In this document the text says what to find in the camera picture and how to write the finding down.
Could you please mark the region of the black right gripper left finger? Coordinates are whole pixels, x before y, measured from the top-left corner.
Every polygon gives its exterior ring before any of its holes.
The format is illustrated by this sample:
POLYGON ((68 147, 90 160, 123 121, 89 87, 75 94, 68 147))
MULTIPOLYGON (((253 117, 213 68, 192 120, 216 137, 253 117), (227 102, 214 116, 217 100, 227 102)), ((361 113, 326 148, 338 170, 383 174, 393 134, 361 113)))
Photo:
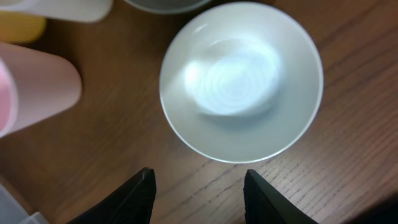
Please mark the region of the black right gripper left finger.
POLYGON ((156 191, 154 169, 145 167, 69 224, 149 224, 156 191))

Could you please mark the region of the white bowl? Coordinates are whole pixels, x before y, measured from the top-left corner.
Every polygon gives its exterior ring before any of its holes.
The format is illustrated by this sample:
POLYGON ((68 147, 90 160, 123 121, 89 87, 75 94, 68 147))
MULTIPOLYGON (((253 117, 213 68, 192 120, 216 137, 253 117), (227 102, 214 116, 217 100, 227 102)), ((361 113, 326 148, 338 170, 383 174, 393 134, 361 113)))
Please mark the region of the white bowl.
POLYGON ((160 102, 175 134, 210 159, 247 164, 292 146, 314 120, 323 65, 309 33, 256 2, 213 7, 169 45, 160 102))

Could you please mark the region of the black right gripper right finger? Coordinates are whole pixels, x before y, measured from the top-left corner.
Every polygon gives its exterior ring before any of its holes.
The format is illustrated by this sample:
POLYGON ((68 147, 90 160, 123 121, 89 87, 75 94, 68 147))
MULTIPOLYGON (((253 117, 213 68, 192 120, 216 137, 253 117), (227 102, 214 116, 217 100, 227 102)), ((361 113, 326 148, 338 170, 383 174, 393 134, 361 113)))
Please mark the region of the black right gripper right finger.
POLYGON ((243 192, 246 224, 317 224, 253 169, 246 172, 243 192))

